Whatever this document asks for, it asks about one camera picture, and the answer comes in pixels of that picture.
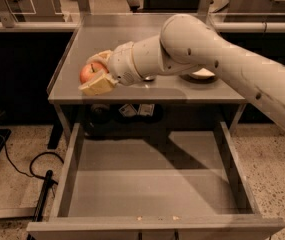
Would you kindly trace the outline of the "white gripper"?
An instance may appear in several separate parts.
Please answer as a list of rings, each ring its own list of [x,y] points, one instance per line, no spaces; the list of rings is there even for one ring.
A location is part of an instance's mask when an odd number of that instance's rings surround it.
[[[107,67],[110,73],[99,71],[78,89],[87,96],[95,96],[112,91],[118,82],[125,86],[141,82],[142,77],[133,61],[133,45],[133,42],[128,42],[118,46],[113,52],[105,50],[89,57],[87,64]]]

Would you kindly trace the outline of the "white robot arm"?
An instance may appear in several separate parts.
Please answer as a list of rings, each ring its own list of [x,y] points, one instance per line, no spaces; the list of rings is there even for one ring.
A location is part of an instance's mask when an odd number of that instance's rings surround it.
[[[88,96],[205,68],[285,130],[285,65],[231,44],[191,15],[174,15],[158,35],[97,53],[87,65],[92,71],[79,89]]]

